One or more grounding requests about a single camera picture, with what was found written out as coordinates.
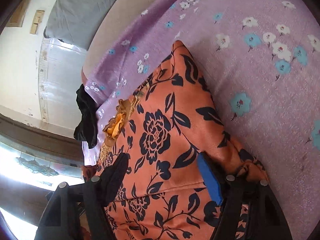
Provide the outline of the grey pillow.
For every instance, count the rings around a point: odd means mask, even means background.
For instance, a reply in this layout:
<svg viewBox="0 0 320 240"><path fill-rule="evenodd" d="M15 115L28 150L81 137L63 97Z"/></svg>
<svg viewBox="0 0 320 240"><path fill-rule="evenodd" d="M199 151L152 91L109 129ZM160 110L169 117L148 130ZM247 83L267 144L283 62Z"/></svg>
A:
<svg viewBox="0 0 320 240"><path fill-rule="evenodd" d="M56 0L43 35L88 50L116 0Z"/></svg>

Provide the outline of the wooden window frame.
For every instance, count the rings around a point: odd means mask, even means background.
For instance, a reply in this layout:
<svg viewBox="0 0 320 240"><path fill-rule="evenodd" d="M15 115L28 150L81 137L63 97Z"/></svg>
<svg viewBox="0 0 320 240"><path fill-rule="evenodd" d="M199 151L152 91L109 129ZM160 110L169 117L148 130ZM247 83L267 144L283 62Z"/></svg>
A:
<svg viewBox="0 0 320 240"><path fill-rule="evenodd" d="M1 135L32 150L84 162L81 143L75 139L33 128L1 115Z"/></svg>

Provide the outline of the black crumpled garment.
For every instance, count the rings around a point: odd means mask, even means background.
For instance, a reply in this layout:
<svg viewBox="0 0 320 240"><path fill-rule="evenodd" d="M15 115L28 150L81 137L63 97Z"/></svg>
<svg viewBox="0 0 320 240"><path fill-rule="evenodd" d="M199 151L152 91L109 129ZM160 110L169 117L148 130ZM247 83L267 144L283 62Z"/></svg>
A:
<svg viewBox="0 0 320 240"><path fill-rule="evenodd" d="M83 84L76 91L76 103L81 112L81 121L74 130L74 139L87 142L88 148L92 149L98 142L98 119L96 116L98 108L95 101L85 91Z"/></svg>

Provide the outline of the purple floral bedsheet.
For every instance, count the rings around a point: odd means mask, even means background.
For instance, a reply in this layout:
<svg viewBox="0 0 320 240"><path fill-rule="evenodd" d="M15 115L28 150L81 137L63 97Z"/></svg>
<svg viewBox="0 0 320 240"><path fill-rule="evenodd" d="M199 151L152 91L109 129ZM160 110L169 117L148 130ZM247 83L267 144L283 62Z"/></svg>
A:
<svg viewBox="0 0 320 240"><path fill-rule="evenodd" d="M178 0L169 12L177 13L165 23L174 40L159 65L176 41L186 46L226 131L262 164L292 239L319 238L316 19L302 0ZM131 109L140 85L85 84L98 108L98 142L84 148L86 163L96 167L102 146L115 144L106 128Z"/></svg>

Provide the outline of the pink mattress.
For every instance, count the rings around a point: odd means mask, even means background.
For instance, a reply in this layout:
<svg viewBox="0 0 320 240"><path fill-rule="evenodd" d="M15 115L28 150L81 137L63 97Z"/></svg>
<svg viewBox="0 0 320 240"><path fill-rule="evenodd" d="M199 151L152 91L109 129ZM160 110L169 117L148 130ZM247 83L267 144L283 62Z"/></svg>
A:
<svg viewBox="0 0 320 240"><path fill-rule="evenodd" d="M175 28L166 28L170 6L178 0L116 0L98 28L82 67L82 83L102 82L114 89L127 80L140 85L166 56Z"/></svg>

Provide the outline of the orange black floral garment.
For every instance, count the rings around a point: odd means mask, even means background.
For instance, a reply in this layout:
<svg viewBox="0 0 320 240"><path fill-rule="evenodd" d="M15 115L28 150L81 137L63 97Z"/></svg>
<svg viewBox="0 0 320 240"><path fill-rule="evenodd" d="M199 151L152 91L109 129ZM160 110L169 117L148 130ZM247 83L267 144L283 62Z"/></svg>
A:
<svg viewBox="0 0 320 240"><path fill-rule="evenodd" d="M117 157L129 169L115 200L106 208L117 239L210 239L223 208L211 200L196 160L208 154L222 169L249 181L267 177L262 164L231 137L195 61L181 41L129 98L108 125L95 168L100 175Z"/></svg>

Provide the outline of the wall switch plate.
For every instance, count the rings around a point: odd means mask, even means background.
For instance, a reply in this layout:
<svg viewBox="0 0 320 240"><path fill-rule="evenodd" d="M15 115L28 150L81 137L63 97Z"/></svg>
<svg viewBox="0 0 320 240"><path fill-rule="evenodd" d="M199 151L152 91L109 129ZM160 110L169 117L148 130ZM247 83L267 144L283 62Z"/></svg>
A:
<svg viewBox="0 0 320 240"><path fill-rule="evenodd" d="M30 34L35 35L37 33L37 29L42 22L44 13L45 13L44 10L36 10L32 24L31 24Z"/></svg>

